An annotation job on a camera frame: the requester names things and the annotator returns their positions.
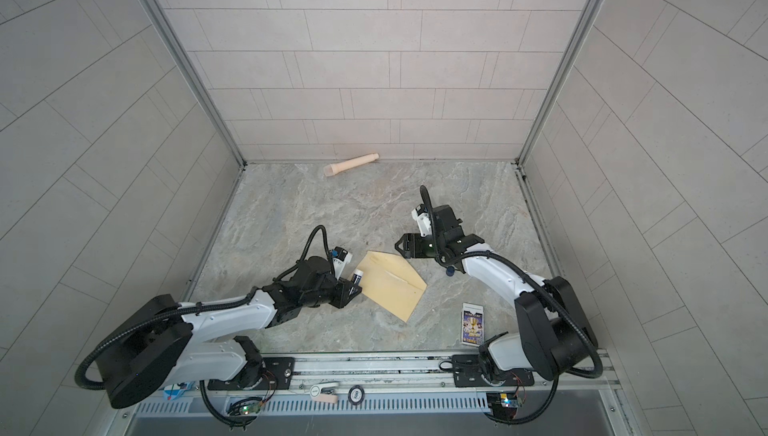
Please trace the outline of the yellow manila envelope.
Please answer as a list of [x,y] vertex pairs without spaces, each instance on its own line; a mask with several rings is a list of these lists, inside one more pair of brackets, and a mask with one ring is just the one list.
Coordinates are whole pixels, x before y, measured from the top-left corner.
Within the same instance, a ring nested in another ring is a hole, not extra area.
[[427,289],[426,282],[400,255],[368,251],[357,266],[362,293],[407,322]]

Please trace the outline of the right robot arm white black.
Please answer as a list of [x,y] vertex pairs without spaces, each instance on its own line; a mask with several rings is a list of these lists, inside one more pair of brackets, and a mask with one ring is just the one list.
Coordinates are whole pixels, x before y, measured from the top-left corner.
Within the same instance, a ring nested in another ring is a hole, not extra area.
[[466,235],[448,205],[421,204],[412,211],[419,231],[395,243],[406,259],[432,259],[447,272],[475,278],[514,306],[518,332],[479,345],[479,367],[492,384],[529,368],[547,381],[563,373],[585,379],[602,376],[597,340],[570,283],[544,279],[497,254],[477,235]]

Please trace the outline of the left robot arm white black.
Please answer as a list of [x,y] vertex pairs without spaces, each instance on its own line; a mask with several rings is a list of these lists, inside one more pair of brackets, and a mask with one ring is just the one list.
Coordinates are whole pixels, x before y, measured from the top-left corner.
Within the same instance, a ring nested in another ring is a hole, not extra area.
[[298,262],[289,275],[240,298],[152,298],[86,357],[76,383],[105,391],[115,409],[181,383],[219,381],[228,389],[262,383],[268,368],[248,331],[291,321],[303,308],[342,309],[362,292],[359,277],[339,278],[333,264],[317,256]]

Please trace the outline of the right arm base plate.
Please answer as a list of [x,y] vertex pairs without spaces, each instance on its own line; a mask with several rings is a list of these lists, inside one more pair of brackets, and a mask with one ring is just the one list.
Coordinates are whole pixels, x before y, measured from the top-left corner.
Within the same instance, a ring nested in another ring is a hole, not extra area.
[[452,355],[439,365],[453,376],[459,388],[530,387],[535,384],[533,372],[526,368],[502,370],[484,356],[477,354]]

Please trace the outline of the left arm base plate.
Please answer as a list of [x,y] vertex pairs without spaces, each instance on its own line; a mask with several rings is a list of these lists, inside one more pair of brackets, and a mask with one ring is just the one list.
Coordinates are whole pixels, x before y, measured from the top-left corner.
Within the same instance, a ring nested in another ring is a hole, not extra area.
[[212,391],[275,391],[288,390],[295,369],[292,357],[267,357],[260,366],[248,363],[233,379],[209,380],[206,389]]

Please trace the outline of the blue white glue stick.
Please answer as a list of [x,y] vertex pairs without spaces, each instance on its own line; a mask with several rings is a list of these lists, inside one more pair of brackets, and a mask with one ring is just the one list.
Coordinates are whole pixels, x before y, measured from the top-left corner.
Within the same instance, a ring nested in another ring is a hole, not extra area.
[[355,286],[359,286],[363,278],[363,271],[356,269],[353,271],[352,282]]

